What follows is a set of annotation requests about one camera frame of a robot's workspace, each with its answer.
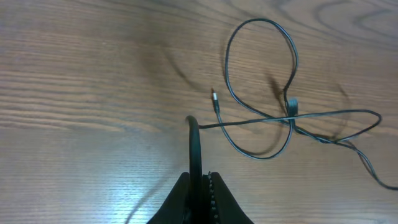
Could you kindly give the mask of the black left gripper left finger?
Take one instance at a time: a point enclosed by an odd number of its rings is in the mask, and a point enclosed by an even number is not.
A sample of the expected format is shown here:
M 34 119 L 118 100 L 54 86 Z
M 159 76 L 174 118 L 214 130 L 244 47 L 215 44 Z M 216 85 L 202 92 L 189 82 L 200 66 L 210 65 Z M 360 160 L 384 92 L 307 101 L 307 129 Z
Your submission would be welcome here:
M 167 198 L 147 224 L 182 224 L 187 212 L 190 175 L 183 172 Z

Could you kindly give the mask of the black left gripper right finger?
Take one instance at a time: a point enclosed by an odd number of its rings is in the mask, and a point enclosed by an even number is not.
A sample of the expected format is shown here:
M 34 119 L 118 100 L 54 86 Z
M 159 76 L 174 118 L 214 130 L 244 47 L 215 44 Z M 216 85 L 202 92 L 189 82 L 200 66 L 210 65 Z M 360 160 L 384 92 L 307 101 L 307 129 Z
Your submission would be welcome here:
M 253 221 L 239 206 L 220 174 L 217 172 L 209 172 L 207 178 L 209 223 L 253 224 Z

